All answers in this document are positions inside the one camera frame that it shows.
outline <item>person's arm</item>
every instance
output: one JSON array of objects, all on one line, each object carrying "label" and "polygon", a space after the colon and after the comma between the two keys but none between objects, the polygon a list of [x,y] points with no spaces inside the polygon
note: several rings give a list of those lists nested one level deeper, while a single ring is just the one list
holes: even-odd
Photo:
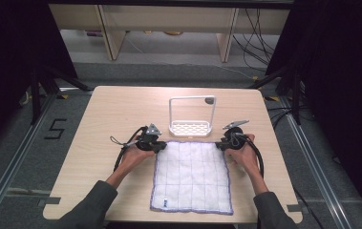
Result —
[{"label": "person's arm", "polygon": [[[255,135],[246,136],[252,141],[255,138]],[[254,150],[246,143],[240,150],[227,149],[225,153],[232,156],[236,164],[243,166],[251,179],[256,196],[254,202],[262,225],[264,225],[266,229],[297,228],[294,221],[285,213],[276,195],[267,189],[264,178],[259,171]]]},{"label": "person's arm", "polygon": [[56,222],[54,228],[102,228],[106,212],[117,196],[120,183],[144,159],[153,155],[152,151],[142,151],[132,145],[106,181],[98,181],[72,211]]}]

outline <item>wooden table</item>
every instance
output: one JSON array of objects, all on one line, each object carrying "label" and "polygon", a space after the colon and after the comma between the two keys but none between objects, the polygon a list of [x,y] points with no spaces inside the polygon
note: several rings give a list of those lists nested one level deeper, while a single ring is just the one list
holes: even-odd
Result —
[{"label": "wooden table", "polygon": [[[59,204],[47,204],[46,219],[59,219],[85,198],[94,184],[112,172],[120,146],[110,140],[113,135],[125,142],[139,127],[154,123],[161,131],[159,140],[174,139],[169,133],[169,98],[185,95],[215,95],[217,105],[209,137],[184,140],[219,141],[223,126],[231,121],[249,119],[241,126],[245,133],[256,135],[265,164],[265,180],[276,193],[287,214],[295,222],[301,212],[289,212],[297,205],[285,162],[273,132],[264,100],[257,90],[210,88],[97,87],[75,134],[51,197]],[[195,114],[200,108],[194,108]],[[231,178],[233,216],[197,213],[163,213],[150,210],[155,158],[144,160],[118,188],[118,196],[107,212],[106,220],[155,222],[228,222],[251,223],[257,220],[254,192],[248,175],[240,166],[227,165]]]}]

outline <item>white towel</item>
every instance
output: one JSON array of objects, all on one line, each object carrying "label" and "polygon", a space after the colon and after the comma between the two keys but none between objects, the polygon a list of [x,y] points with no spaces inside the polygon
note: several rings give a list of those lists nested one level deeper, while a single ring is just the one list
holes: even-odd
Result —
[{"label": "white towel", "polygon": [[167,142],[157,154],[150,209],[232,215],[224,153],[213,142]]}]

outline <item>black cloth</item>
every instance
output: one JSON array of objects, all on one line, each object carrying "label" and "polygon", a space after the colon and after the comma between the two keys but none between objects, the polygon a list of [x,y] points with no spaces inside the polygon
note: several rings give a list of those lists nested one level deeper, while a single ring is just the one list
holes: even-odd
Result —
[{"label": "black cloth", "polygon": [[[64,215],[54,228],[102,228],[106,212],[116,196],[117,190],[114,187],[98,181],[91,192],[71,212]],[[262,193],[254,198],[254,202],[263,228],[297,228],[274,193]]]}]

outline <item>gray sleeve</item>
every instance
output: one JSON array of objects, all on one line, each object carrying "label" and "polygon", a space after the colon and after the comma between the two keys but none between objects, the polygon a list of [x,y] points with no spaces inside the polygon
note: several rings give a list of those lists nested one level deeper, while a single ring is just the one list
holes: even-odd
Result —
[{"label": "gray sleeve", "polygon": [[107,210],[117,196],[117,190],[98,181],[76,207],[56,222],[54,228],[102,228]]},{"label": "gray sleeve", "polygon": [[266,229],[297,228],[296,223],[285,213],[274,193],[262,193],[254,198],[254,202],[258,209],[261,223]]}]

